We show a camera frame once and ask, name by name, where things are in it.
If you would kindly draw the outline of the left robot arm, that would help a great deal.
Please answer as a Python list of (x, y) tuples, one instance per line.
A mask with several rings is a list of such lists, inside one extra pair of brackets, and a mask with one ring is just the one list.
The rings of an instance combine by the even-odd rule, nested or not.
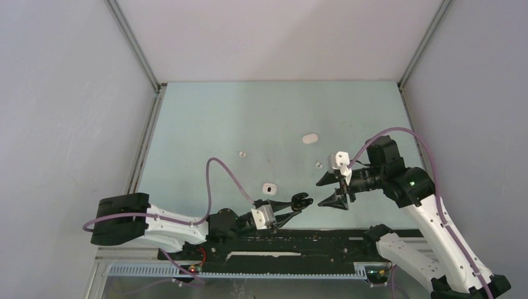
[(149, 201), (149, 194), (134, 193), (100, 200), (96, 218), (83, 226), (98, 246), (117, 246), (138, 241), (192, 258), (197, 245), (226, 242), (260, 230), (276, 232), (313, 203), (307, 193), (295, 194), (291, 201), (257, 200), (250, 212), (238, 215), (224, 208), (204, 221), (161, 209)]

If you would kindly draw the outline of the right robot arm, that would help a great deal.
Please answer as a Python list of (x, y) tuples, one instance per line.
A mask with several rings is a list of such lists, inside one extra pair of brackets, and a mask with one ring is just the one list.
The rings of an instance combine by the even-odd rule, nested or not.
[(352, 169), (346, 152), (329, 155), (329, 169), (318, 186), (337, 184), (322, 207), (348, 210), (360, 192), (381, 190), (415, 223), (435, 254), (431, 259), (379, 224), (364, 233), (362, 252), (369, 260), (393, 262), (418, 281), (432, 298), (497, 298), (511, 289), (504, 275), (492, 273), (470, 249), (422, 168), (409, 168), (390, 136), (367, 141), (369, 162)]

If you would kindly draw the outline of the white gold-trimmed charging case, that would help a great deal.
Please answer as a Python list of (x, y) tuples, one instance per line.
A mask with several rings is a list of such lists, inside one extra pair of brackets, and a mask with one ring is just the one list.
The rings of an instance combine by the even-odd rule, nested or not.
[(270, 196), (274, 196), (277, 193), (277, 190), (277, 185), (273, 183), (265, 183), (262, 187), (262, 192)]

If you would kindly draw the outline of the black charging case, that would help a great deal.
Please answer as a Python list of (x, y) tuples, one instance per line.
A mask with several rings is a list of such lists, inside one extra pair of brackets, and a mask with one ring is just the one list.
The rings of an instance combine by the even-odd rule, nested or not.
[(313, 203), (313, 198), (306, 192), (294, 194), (291, 197), (291, 209), (293, 211), (302, 211)]

